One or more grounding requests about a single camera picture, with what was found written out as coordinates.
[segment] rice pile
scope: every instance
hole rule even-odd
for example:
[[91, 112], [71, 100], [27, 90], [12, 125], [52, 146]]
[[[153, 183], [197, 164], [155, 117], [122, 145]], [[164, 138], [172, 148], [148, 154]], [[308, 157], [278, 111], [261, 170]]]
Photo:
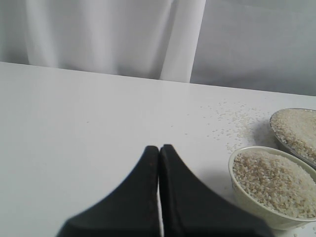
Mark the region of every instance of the rice pile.
[[290, 217], [316, 217], [316, 184], [289, 159], [265, 151], [245, 151], [234, 160], [241, 187], [264, 206]]
[[271, 127], [282, 142], [316, 165], [316, 112], [285, 109], [271, 118]]

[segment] black rubber tip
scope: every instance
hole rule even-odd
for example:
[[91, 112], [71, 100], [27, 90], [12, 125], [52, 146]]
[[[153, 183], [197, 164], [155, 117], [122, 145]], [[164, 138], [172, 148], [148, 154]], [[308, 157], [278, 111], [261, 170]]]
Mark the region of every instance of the black rubber tip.
[[106, 198], [69, 219], [58, 237], [159, 237], [157, 147], [148, 146], [132, 172]]
[[203, 184], [171, 145], [160, 151], [159, 192], [165, 237], [273, 237], [264, 221]]

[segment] bowl rim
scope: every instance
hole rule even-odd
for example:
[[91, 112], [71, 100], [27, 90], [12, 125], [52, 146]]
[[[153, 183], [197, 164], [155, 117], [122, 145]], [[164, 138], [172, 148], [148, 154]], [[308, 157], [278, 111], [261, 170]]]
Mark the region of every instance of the bowl rim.
[[278, 111], [274, 112], [271, 115], [270, 120], [269, 120], [270, 129], [272, 130], [273, 135], [278, 140], [278, 142], [280, 142], [286, 149], [288, 149], [289, 152], [291, 152], [298, 159], [304, 161], [309, 166], [311, 166], [313, 169], [316, 169], [316, 165], [315, 164], [313, 164], [311, 161], [309, 161], [306, 157], [304, 157], [304, 156], [300, 155], [299, 153], [297, 153], [297, 151], [294, 150], [290, 145], [288, 145], [287, 143], [283, 142], [282, 139], [277, 135], [276, 131], [274, 130], [274, 127], [272, 126], [272, 119], [277, 113], [279, 113], [279, 112], [281, 112], [283, 110], [304, 110], [304, 111], [313, 111], [313, 112], [316, 112], [316, 110], [304, 109], [304, 108], [286, 108], [286, 109], [281, 109], [281, 110], [278, 110]]
[[243, 150], [248, 150], [248, 149], [262, 149], [262, 150], [265, 150], [265, 151], [274, 151], [274, 152], [278, 152], [280, 156], [283, 156], [285, 158], [288, 158], [287, 156], [290, 156], [292, 158], [294, 158], [295, 160], [298, 161], [298, 165], [301, 166], [302, 165], [305, 165], [307, 166], [308, 168], [310, 168], [311, 172], [315, 173], [315, 176], [316, 176], [316, 170], [314, 170], [312, 167], [310, 167], [308, 164], [306, 164], [304, 161], [300, 160], [299, 158], [291, 155], [291, 154], [288, 154], [286, 152], [283, 152], [283, 151], [280, 151], [278, 149], [274, 149], [274, 148], [271, 148], [271, 147], [264, 147], [264, 146], [247, 146], [247, 147], [242, 147], [242, 148], [239, 148], [237, 150], [235, 150], [230, 158], [229, 158], [229, 161], [228, 161], [228, 169], [229, 169], [229, 174], [231, 176], [231, 179], [233, 181], [233, 183], [241, 190], [241, 192], [246, 195], [248, 198], [250, 198], [253, 202], [255, 202], [257, 205], [259, 205], [260, 207], [262, 207], [263, 209], [267, 210], [268, 212], [271, 212], [279, 217], [283, 217], [283, 218], [286, 218], [286, 219], [289, 219], [289, 220], [292, 220], [292, 221], [298, 221], [298, 222], [314, 222], [316, 221], [316, 217], [313, 217], [313, 218], [297, 218], [297, 217], [290, 217], [290, 216], [287, 216], [287, 215], [284, 215], [282, 213], [279, 213], [275, 210], [272, 210], [266, 206], [264, 206], [263, 204], [259, 203], [255, 198], [253, 198], [251, 195], [249, 195], [242, 187], [241, 185], [239, 184], [239, 182], [237, 181], [237, 179], [235, 178], [234, 176], [234, 173], [233, 173], [233, 164], [234, 164], [234, 161], [235, 161], [235, 157]]

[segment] white bowl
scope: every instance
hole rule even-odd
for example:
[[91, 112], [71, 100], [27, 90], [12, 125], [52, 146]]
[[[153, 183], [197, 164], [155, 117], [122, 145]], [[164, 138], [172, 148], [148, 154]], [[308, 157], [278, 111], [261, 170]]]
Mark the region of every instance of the white bowl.
[[307, 173], [310, 174], [312, 179], [316, 181], [316, 171], [311, 168], [309, 165], [307, 165], [305, 162], [301, 161], [300, 159], [279, 151], [277, 149], [269, 148], [269, 147], [261, 147], [261, 146], [250, 146], [250, 147], [244, 147], [241, 149], [238, 149], [234, 151], [229, 159], [228, 162], [228, 169], [229, 173], [232, 179], [233, 184], [233, 191], [234, 195], [237, 201], [237, 204], [240, 206], [241, 209], [263, 219], [266, 221], [266, 223], [272, 228], [276, 230], [291, 230], [296, 227], [303, 226], [307, 223], [316, 221], [315, 218], [294, 218], [289, 217], [284, 214], [281, 214], [277, 211], [274, 211], [272, 209], [269, 209], [265, 207], [264, 205], [257, 202], [253, 197], [251, 197], [238, 183], [236, 180], [234, 173], [233, 173], [233, 165], [235, 157], [241, 152], [245, 150], [252, 150], [252, 151], [266, 151], [270, 154], [283, 156], [285, 158], [288, 158], [289, 160], [293, 161], [294, 163], [301, 166]]

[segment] bowl of rice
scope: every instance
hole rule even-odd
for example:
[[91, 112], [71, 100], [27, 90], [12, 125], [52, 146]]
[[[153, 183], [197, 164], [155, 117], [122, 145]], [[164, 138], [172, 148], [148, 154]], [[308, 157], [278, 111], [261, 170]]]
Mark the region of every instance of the bowl of rice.
[[270, 118], [270, 127], [280, 150], [316, 169], [316, 111], [283, 109]]
[[234, 196], [241, 209], [276, 230], [316, 221], [316, 171], [286, 152], [261, 146], [229, 159]]

